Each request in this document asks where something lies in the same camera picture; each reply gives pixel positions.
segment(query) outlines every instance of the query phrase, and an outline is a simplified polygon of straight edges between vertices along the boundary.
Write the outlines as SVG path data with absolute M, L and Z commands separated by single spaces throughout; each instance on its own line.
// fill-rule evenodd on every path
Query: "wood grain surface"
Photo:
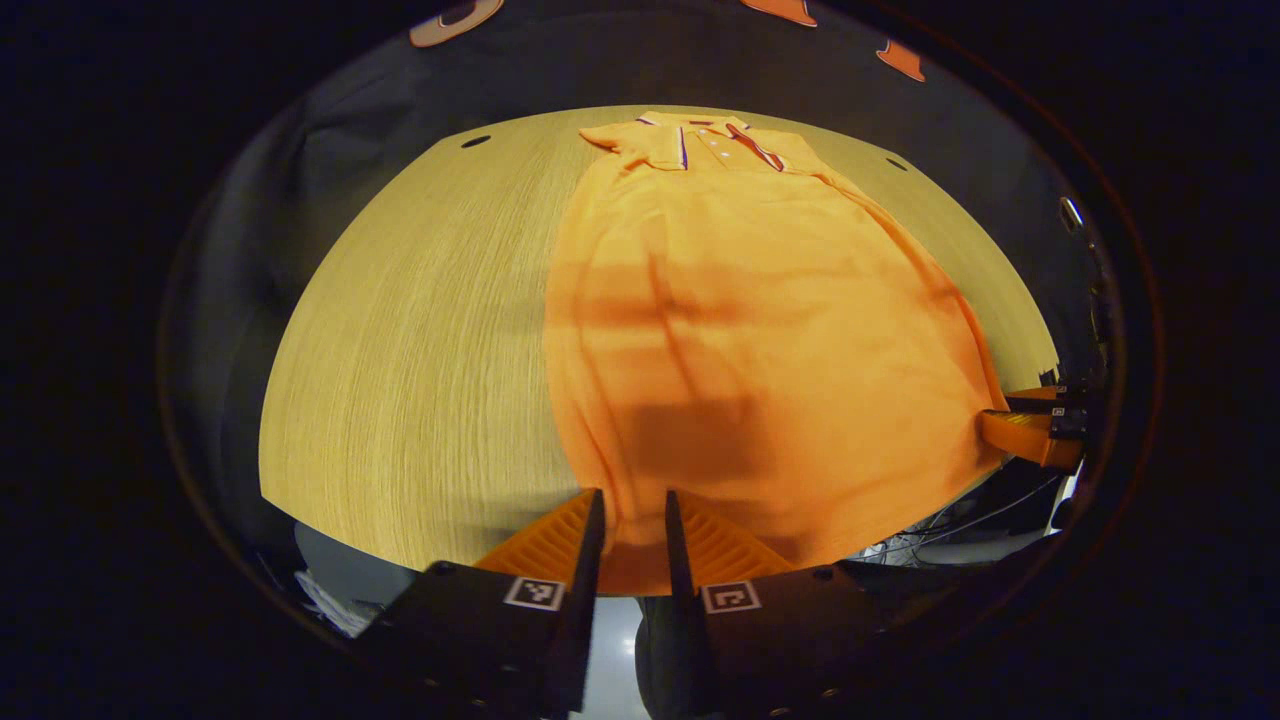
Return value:
M 577 128 L 645 110 L 732 114 L 803 135 L 951 275 L 987 333 L 1004 389 L 1038 386 L 1039 373 L 1056 366 L 1044 320 L 1012 265 L 904 158 L 741 110 L 636 105 L 534 115 L 442 140 L 330 250 L 271 369 L 262 497 L 338 541 L 422 569 L 442 559 L 475 562 L 577 492 L 547 392 L 547 274 L 575 184 L 605 152 Z M 463 147 L 481 136 L 489 140 Z

